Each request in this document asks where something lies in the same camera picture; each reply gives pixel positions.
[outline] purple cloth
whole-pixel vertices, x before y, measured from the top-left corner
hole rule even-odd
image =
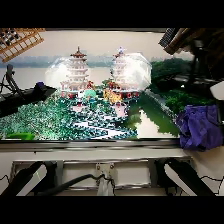
[[[180,145],[183,149],[205,151],[223,144],[216,105],[186,106],[176,124],[180,128]]]

